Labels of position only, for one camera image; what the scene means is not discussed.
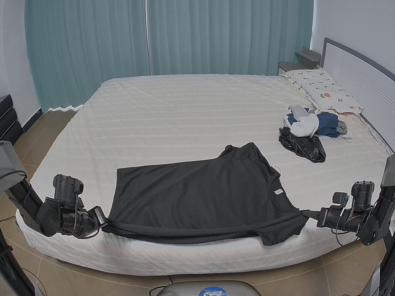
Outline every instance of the gray cloth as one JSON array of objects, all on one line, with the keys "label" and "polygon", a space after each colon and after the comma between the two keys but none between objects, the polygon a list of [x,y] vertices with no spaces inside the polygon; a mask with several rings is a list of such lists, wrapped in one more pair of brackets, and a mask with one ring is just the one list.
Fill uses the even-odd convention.
[{"label": "gray cloth", "polygon": [[307,111],[300,105],[290,105],[288,106],[288,109],[292,111],[292,114],[294,115],[294,119],[296,120],[301,116],[309,116]]},{"label": "gray cloth", "polygon": [[339,120],[339,125],[337,126],[337,132],[339,135],[347,134],[347,125],[343,121]]}]

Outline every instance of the barcode label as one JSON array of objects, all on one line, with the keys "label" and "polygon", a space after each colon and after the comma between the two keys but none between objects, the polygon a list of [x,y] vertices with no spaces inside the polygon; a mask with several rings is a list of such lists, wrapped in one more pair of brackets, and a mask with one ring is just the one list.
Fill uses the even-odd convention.
[{"label": "barcode label", "polygon": [[95,208],[95,213],[96,213],[96,216],[98,217],[98,219],[100,221],[100,224],[104,224],[103,217],[101,216],[100,211],[99,211],[98,208]]}]

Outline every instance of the patterned pillow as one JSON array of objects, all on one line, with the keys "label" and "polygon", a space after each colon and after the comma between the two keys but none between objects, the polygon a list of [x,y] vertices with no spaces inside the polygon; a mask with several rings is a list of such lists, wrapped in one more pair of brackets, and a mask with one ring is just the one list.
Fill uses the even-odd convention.
[{"label": "patterned pillow", "polygon": [[281,74],[306,96],[318,109],[334,109],[338,113],[361,113],[363,107],[350,93],[338,86],[324,69],[291,70]]}]

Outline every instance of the blue sticker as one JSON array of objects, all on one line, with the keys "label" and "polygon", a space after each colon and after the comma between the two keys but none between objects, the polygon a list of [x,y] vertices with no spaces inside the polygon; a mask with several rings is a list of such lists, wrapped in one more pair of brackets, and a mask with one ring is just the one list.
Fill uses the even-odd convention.
[{"label": "blue sticker", "polygon": [[228,296],[228,294],[220,287],[212,286],[203,289],[199,296]]}]

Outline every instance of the black t-shirt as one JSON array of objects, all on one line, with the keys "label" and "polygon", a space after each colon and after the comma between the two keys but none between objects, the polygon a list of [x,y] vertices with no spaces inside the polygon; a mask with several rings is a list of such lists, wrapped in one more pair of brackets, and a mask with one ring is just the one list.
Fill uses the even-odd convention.
[{"label": "black t-shirt", "polygon": [[259,235],[273,245],[307,221],[254,143],[218,158],[123,168],[105,232],[169,244]]}]

